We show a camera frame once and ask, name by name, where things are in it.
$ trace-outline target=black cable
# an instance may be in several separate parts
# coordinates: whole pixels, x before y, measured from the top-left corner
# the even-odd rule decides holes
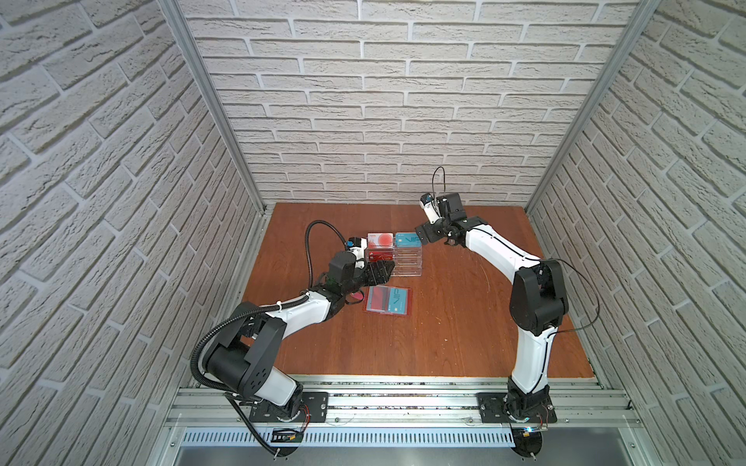
[[[288,301],[287,303],[282,303],[281,309],[289,309],[291,307],[295,307],[299,304],[305,303],[308,301],[308,295],[303,295],[299,297],[296,300]],[[197,344],[194,346],[194,349],[192,350],[192,355],[189,358],[189,369],[192,372],[192,377],[202,385],[214,388],[215,390],[222,390],[222,391],[233,391],[233,389],[224,383],[216,382],[215,380],[208,379],[202,371],[199,370],[199,357],[202,355],[202,351],[204,351],[204,347],[207,346],[207,343],[210,342],[213,338],[215,338],[215,335],[220,333],[220,330],[222,330],[227,325],[232,324],[235,321],[240,321],[242,319],[246,319],[248,317],[251,317],[252,315],[258,315],[263,312],[274,312],[279,311],[280,306],[277,304],[270,304],[269,306],[260,306],[255,307],[252,309],[248,309],[244,312],[241,312],[238,315],[235,315],[233,317],[229,317],[225,319],[220,324],[217,324],[213,329],[211,329],[209,332],[207,332],[200,341],[197,342]]]
[[[439,169],[443,170],[443,192],[445,193],[445,169],[443,168],[443,166],[439,166],[433,172],[433,179],[430,181],[430,187],[433,188],[433,201],[435,201],[435,173],[437,173]]]
[[[311,264],[311,250],[308,246],[308,238],[311,234],[311,227],[315,224],[323,224],[331,228],[332,230],[334,230],[336,235],[342,241],[342,244],[345,246],[345,249],[347,249],[347,241],[345,240],[345,237],[342,236],[342,234],[339,232],[339,230],[337,230],[334,227],[334,225],[324,220],[314,220],[311,223],[309,223],[308,226],[306,227],[306,238],[304,242],[304,244],[306,245],[306,259],[308,259],[308,288],[311,288],[313,286],[313,264]]]
[[[225,392],[223,394],[225,398],[228,400],[228,402],[231,404],[233,409],[236,410],[236,413],[238,413],[239,418],[241,418],[241,421],[243,421],[244,424],[246,424],[246,427],[248,428],[248,431],[251,432],[251,434],[254,436],[254,438],[257,439],[259,442],[259,445],[264,448],[264,450],[267,450],[269,454],[271,454],[274,457],[284,457],[288,456],[290,453],[296,451],[297,447],[290,447],[290,448],[275,448],[272,445],[268,444],[262,436],[257,432],[257,430],[254,428],[254,425],[250,422],[250,420],[246,417],[246,414],[243,412],[241,407],[236,403],[235,399],[233,398],[233,395]]]

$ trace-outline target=brown wooden surface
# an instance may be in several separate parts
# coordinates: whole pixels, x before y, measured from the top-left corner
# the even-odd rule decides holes
[[[521,207],[467,207],[505,238],[541,255]],[[307,288],[303,246],[306,226],[329,221],[344,235],[407,232],[425,221],[416,205],[277,204],[269,222],[244,300],[274,303]],[[324,225],[310,236],[313,273],[327,270],[341,249]],[[378,315],[364,302],[289,336],[275,365],[288,374],[359,374],[507,377],[515,363],[517,327],[510,317],[510,282],[466,248],[424,246],[421,277],[392,277],[389,284],[412,290],[409,317]],[[565,317],[562,328],[572,328]],[[593,377],[575,333],[556,337],[549,377]]]

